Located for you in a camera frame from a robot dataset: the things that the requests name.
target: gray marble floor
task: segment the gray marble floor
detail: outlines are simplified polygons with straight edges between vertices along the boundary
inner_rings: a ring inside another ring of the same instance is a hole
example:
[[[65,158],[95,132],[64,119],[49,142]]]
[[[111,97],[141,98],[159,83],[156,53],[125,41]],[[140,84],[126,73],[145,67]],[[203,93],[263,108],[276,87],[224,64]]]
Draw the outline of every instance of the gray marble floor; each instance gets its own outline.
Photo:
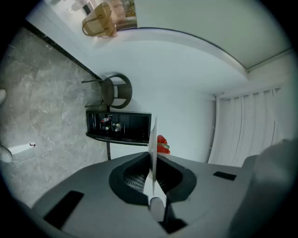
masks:
[[[0,66],[0,142],[6,148],[28,145],[22,156],[1,164],[12,194],[32,204],[48,189],[88,165],[107,160],[106,143],[86,137],[84,105],[98,99],[92,75],[21,29]]]

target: black vent slot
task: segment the black vent slot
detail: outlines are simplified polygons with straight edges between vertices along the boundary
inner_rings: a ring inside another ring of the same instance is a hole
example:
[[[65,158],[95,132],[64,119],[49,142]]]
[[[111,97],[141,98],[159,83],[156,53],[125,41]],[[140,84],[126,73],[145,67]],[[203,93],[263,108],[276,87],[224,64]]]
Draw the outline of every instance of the black vent slot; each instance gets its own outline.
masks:
[[[45,215],[44,220],[57,229],[61,229],[83,196],[84,194],[81,192],[70,191]]]
[[[223,179],[232,180],[232,181],[234,181],[235,178],[236,178],[235,174],[224,173],[224,172],[220,172],[220,171],[215,172],[213,175],[217,176],[217,177],[220,177],[220,178],[223,178]]]
[[[150,160],[143,158],[124,171],[124,182],[138,192],[144,192],[145,181],[149,173]]]
[[[156,162],[156,180],[166,194],[171,189],[175,188],[183,179],[182,173],[172,167],[165,161],[157,158]]]

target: chair leg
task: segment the chair leg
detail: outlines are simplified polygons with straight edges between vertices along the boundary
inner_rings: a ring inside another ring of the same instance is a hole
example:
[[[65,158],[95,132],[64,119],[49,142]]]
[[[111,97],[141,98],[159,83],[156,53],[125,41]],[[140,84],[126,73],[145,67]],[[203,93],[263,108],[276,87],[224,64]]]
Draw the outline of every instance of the chair leg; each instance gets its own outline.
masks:
[[[91,83],[91,82],[99,82],[100,84],[102,84],[102,80],[101,79],[93,79],[93,80],[82,81],[83,84],[85,84],[85,83]]]

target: wall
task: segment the wall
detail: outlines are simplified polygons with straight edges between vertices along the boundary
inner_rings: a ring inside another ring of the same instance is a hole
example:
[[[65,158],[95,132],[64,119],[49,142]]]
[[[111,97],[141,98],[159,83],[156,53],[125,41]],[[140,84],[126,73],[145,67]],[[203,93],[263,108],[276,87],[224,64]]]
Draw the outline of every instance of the wall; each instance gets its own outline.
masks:
[[[291,47],[258,1],[135,0],[135,8],[138,27],[175,29],[202,37],[246,68]]]
[[[134,91],[126,111],[152,113],[152,125],[157,116],[158,134],[163,135],[171,154],[184,159],[206,162],[209,158],[215,123],[215,101],[204,98],[196,90],[171,91],[148,88]],[[111,158],[148,151],[144,146],[111,144]]]
[[[289,51],[253,68],[241,87],[217,95],[209,163],[242,166],[248,156],[297,137],[297,72]]]

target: black trim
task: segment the black trim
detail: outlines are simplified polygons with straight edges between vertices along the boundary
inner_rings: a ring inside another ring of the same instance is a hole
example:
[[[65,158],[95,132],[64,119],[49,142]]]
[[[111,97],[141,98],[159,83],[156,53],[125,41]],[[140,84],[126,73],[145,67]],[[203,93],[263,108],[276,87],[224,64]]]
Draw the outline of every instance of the black trim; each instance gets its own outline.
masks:
[[[176,232],[187,226],[187,224],[183,220],[176,218],[172,205],[168,200],[163,221],[159,222],[159,224],[166,230],[168,234]]]
[[[113,169],[112,172],[110,173],[108,183],[111,189],[113,190],[113,192],[124,202],[130,203],[130,204],[148,206],[147,195],[129,187],[124,181],[125,171],[143,159],[147,159],[150,161],[150,155],[148,152],[144,152],[138,157]]]
[[[98,141],[109,142],[114,144],[148,146],[147,140],[125,139],[125,138],[112,139],[111,137],[108,137],[108,136],[99,136],[99,135],[94,135],[90,133],[86,133],[86,136],[96,139]]]
[[[232,180],[232,181],[234,181],[235,178],[237,177],[237,175],[235,175],[235,174],[224,173],[224,172],[220,172],[220,171],[215,172],[213,175],[223,178],[223,179]]]
[[[84,5],[84,6],[83,6],[83,9],[84,9],[84,11],[85,11],[86,15],[88,16],[88,15],[89,15],[89,13],[91,12],[91,11],[90,11],[90,9],[89,9],[89,7],[88,7],[88,5],[87,5],[87,4],[86,4],[86,5]]]
[[[108,154],[108,160],[111,160],[111,146],[109,142],[107,142],[107,154]]]
[[[60,229],[83,196],[84,194],[81,192],[70,191],[45,215],[44,220]]]
[[[59,51],[61,54],[69,58],[72,62],[76,63],[78,66],[80,66],[82,69],[87,71],[89,74],[91,74],[96,79],[102,80],[98,75],[93,73],[89,68],[84,66],[80,61],[78,61],[75,57],[73,57],[70,53],[68,53],[66,50],[64,50],[61,46],[59,46],[56,42],[54,42],[51,38],[49,38],[47,35],[45,35],[43,32],[41,32],[39,29],[37,29],[35,26],[33,26],[30,22],[24,21],[23,26],[31,31],[33,34],[35,34],[37,37],[45,41],[47,44],[49,44],[51,47]]]
[[[166,169],[166,173],[160,172],[158,173],[158,169],[161,168],[161,165],[166,167],[163,168],[163,170]],[[170,179],[176,179],[173,176],[169,176],[168,169],[172,167],[175,170],[179,171],[179,173],[182,176],[182,179],[180,182],[175,185],[175,187],[171,187],[168,191],[163,191],[167,195],[167,199],[171,202],[181,202],[188,198],[188,196],[192,193],[192,191],[196,187],[196,175],[193,173],[193,171],[184,168],[183,166],[167,159],[166,157],[158,154],[157,155],[157,165],[156,165],[156,180],[160,184],[160,181],[170,181]]]

